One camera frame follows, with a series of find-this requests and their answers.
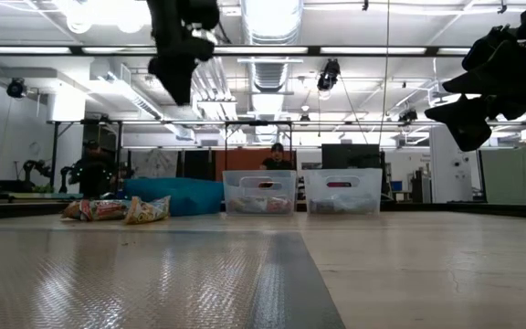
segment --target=clear plastic bin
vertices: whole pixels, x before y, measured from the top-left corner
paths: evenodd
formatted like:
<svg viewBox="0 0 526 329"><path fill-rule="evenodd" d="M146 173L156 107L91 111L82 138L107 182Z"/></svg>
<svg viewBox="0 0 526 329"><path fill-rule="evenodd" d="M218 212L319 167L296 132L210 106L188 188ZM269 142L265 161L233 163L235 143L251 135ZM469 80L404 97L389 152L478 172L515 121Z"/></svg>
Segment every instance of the clear plastic bin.
<svg viewBox="0 0 526 329"><path fill-rule="evenodd" d="M305 170L311 214L374 214L381 210L381 169Z"/></svg>
<svg viewBox="0 0 526 329"><path fill-rule="evenodd" d="M290 170L225 171L229 215L293 215L296 172Z"/></svg>

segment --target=security camera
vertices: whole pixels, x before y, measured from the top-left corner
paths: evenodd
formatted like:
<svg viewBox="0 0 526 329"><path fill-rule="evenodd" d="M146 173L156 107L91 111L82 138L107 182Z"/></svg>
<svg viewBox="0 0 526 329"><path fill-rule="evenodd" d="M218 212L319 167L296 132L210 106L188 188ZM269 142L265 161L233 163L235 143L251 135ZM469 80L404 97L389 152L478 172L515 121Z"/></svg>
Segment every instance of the security camera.
<svg viewBox="0 0 526 329"><path fill-rule="evenodd" d="M7 85L7 96L15 99L23 99L27 95L26 84L23 78L13 78Z"/></svg>

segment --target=ceiling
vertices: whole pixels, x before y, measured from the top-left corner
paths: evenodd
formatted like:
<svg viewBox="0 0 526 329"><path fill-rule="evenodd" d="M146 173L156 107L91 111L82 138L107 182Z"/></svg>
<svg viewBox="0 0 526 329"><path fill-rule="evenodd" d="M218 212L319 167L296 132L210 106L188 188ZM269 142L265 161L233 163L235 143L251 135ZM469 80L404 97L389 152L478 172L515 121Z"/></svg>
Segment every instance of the ceiling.
<svg viewBox="0 0 526 329"><path fill-rule="evenodd" d="M89 13L101 25L92 25L85 33L77 34L67 27L67 16L58 12L56 4L72 0L0 0L0 45L151 45L149 19L144 2L128 0L97 0L105 9ZM125 10L116 4L126 4ZM387 17L387 2L370 1L368 11L362 11L359 1L304 0L300 30L301 45L309 46L452 46L470 47L497 25L517 26L526 0L508 0L509 10L499 15L500 1L480 0L392 0ZM233 44L243 44L239 2L219 0L223 15L221 24ZM468 15L468 12L486 11ZM138 16L142 29L124 33L117 21ZM134 117L139 114L133 104L119 95L95 90L90 86L89 68L94 58L76 57L0 57L0 68L52 68L87 86L102 101L90 101L88 111L105 111L113 117ZM237 57L222 58L224 72L233 96L237 99L237 114L247 115L251 109L247 66L237 63ZM172 98L160 83L147 75L149 58L118 57L113 60L131 69L132 84L161 106L170 117L194 119L191 111L174 106ZM383 113L395 114L395 108L418 88L434 80L447 80L463 70L460 58L338 58L342 79L326 101L319 100L315 83L326 58L301 58L292 64L282 117L298 120L301 107L310 107L313 121L354 120L352 109L367 121L379 121ZM420 113L428 108L426 92L412 99L411 106Z"/></svg>

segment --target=blue cushion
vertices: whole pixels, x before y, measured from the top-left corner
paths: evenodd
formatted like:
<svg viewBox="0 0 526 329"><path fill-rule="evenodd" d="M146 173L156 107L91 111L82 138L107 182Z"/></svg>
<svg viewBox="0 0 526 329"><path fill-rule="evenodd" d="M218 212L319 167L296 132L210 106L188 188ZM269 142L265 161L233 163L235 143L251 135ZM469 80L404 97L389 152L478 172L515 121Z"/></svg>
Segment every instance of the blue cushion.
<svg viewBox="0 0 526 329"><path fill-rule="evenodd" d="M224 197L223 184L192 178L140 178L125 181L125 195L151 202L170 196L173 217L215 214Z"/></svg>

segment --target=floor mat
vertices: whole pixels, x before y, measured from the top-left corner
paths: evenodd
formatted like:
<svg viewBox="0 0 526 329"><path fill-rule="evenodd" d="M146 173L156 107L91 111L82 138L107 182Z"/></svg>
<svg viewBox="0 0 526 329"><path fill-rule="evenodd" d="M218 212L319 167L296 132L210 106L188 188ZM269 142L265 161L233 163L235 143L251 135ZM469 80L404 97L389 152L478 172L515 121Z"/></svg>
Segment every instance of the floor mat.
<svg viewBox="0 0 526 329"><path fill-rule="evenodd" d="M0 231L0 328L343 328L299 233Z"/></svg>

